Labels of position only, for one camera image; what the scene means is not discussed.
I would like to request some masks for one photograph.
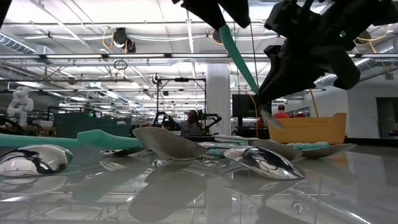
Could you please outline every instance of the white robot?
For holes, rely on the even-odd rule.
[[[18,114],[18,124],[20,126],[25,126],[26,125],[26,119],[27,119],[27,113],[33,110],[33,100],[30,99],[27,95],[30,92],[29,87],[22,87],[19,86],[17,88],[17,91],[12,93],[12,101],[10,105],[8,105],[7,109],[7,115],[8,117],[13,117],[15,114]]]

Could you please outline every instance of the fluorescent light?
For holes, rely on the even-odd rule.
[[[388,49],[386,49],[386,50],[382,50],[382,51],[380,51],[380,53],[386,53],[387,51],[389,51],[389,50],[392,50],[392,49],[394,49],[394,47],[389,47]]]
[[[34,83],[34,82],[16,82],[16,83],[25,85],[25,86],[29,86],[32,88],[42,88],[43,87],[41,84]]]
[[[102,55],[47,55],[47,58],[102,58]]]
[[[16,196],[16,197],[0,200],[0,202],[18,202],[18,201],[24,200],[27,197],[28,196]]]
[[[109,97],[112,97],[114,99],[119,98],[119,96],[116,93],[113,93],[112,91],[107,91],[105,94],[107,94]]]
[[[172,58],[228,58],[228,54],[172,54]]]
[[[42,90],[47,92],[66,92],[66,91],[73,91],[73,90]]]
[[[396,58],[398,54],[362,54],[363,58]]]
[[[243,58],[254,58],[253,54],[242,54]],[[256,54],[256,58],[268,58],[266,54]]]
[[[86,98],[79,97],[79,96],[71,97],[71,99],[76,100],[76,101],[88,101]]]
[[[0,59],[40,59],[38,55],[0,55]]]
[[[100,49],[100,51],[106,52],[107,54],[109,54],[109,52],[106,49]]]
[[[355,62],[355,65],[356,65],[356,66],[361,65],[362,63],[365,63],[365,62],[367,62],[368,60],[370,60],[370,58],[364,58],[364,59],[362,59],[362,60],[359,60],[359,61]]]
[[[164,54],[110,54],[109,58],[164,58]]]
[[[52,92],[49,92],[49,94],[51,94],[51,95],[53,95],[53,96],[61,97],[61,98],[64,97],[63,95],[61,95],[61,94],[59,94],[59,93],[52,93]]]

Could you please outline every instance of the pillar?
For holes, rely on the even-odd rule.
[[[216,113],[222,121],[212,126],[211,133],[231,135],[231,84],[228,64],[207,65],[207,113]]]

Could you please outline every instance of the orange cable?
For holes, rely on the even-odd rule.
[[[103,34],[103,39],[102,39],[102,44],[104,45],[104,47],[105,48],[107,48],[107,49],[111,49],[112,48],[112,46],[113,46],[113,34],[114,34],[114,32],[112,32],[112,40],[111,40],[111,45],[110,46],[107,46],[106,44],[105,44],[105,33],[106,33],[106,27],[104,28],[104,34]]]
[[[256,102],[254,101],[253,97],[250,94],[249,94],[249,96],[254,103],[254,109],[256,110],[256,119],[258,119]],[[256,122],[256,136],[257,136],[257,138],[259,138],[259,122],[258,121]]]
[[[363,41],[375,41],[375,40],[380,40],[386,37],[386,35],[388,34],[388,30],[386,31],[386,33],[384,35],[382,35],[381,37],[375,38],[375,39],[364,39],[364,38],[359,38],[357,37],[358,40],[363,40]]]
[[[310,89],[310,94],[312,98],[313,107],[315,108],[315,113],[317,114],[317,118],[319,118],[317,103],[315,102],[315,97],[313,97],[312,90]]]
[[[374,48],[372,42],[369,41],[369,44],[371,45],[373,52],[376,54],[377,51],[376,51],[376,49]],[[384,69],[385,69],[391,76],[394,76],[394,74],[387,68],[386,64],[384,64],[384,62],[381,62],[381,63],[383,64]]]

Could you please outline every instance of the teal foam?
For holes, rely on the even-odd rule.
[[[244,79],[249,84],[251,90],[255,93],[259,93],[259,87],[257,86],[256,81],[254,81],[253,76],[250,73],[250,70],[246,63],[244,62],[241,53],[239,53],[236,44],[231,35],[231,31],[229,30],[229,26],[225,25],[220,28],[221,40],[223,40],[223,44],[225,49],[228,51],[229,56],[231,56],[232,60],[234,61],[235,65],[242,73]]]
[[[136,138],[114,136],[99,129],[78,133],[77,141],[82,146],[106,150],[130,149],[142,146],[142,143]]]
[[[0,146],[2,147],[24,147],[34,144],[53,144],[65,148],[80,146],[76,139],[0,134]]]

